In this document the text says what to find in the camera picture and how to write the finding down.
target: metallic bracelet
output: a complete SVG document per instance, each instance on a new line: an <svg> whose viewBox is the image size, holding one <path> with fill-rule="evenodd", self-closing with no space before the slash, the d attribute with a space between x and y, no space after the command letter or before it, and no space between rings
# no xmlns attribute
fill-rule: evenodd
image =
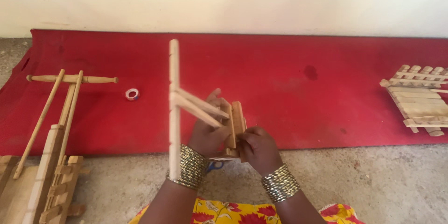
<svg viewBox="0 0 448 224"><path fill-rule="evenodd" d="M205 177L208 161L186 145L181 145L181 177L174 183L197 190Z"/></svg>
<svg viewBox="0 0 448 224"><path fill-rule="evenodd" d="M294 196L300 190L299 184L288 170L286 164L283 164L275 172L263 177L261 182L273 203L282 202Z"/></svg>

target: yellow fabric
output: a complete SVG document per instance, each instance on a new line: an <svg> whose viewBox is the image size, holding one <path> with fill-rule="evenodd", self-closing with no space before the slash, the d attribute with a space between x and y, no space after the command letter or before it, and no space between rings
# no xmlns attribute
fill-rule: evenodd
<svg viewBox="0 0 448 224"><path fill-rule="evenodd" d="M141 210L129 224L137 224L148 206ZM355 211L347 205L328 205L320 211L330 224L363 224ZM196 198L190 224L281 224L275 206L225 203Z"/></svg>

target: tape roll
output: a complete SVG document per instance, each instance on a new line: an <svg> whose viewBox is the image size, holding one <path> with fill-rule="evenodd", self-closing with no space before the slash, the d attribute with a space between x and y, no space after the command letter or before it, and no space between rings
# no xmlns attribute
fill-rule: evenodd
<svg viewBox="0 0 448 224"><path fill-rule="evenodd" d="M135 101L140 97L140 92L137 89L129 89L125 93L126 99L129 101Z"/></svg>

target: scissors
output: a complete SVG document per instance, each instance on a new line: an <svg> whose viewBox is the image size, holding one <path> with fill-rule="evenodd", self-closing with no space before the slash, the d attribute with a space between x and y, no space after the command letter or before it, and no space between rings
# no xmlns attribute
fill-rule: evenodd
<svg viewBox="0 0 448 224"><path fill-rule="evenodd" d="M207 168L207 173L209 173L212 170L219 170L224 166L224 162L211 162L210 165Z"/></svg>

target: concrete floor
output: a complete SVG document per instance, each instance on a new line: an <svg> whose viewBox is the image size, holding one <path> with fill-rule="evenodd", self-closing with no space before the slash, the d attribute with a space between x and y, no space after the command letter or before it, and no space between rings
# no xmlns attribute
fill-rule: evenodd
<svg viewBox="0 0 448 224"><path fill-rule="evenodd" d="M31 39L0 39L0 87L30 46ZM448 219L446 144L281 154L317 209L347 204L369 224L445 223ZM168 155L86 158L85 166L91 172L79 178L73 201L85 203L87 211L67 223L125 224L154 198L168 169ZM260 176L239 161L212 171L199 195L235 203L268 202Z"/></svg>

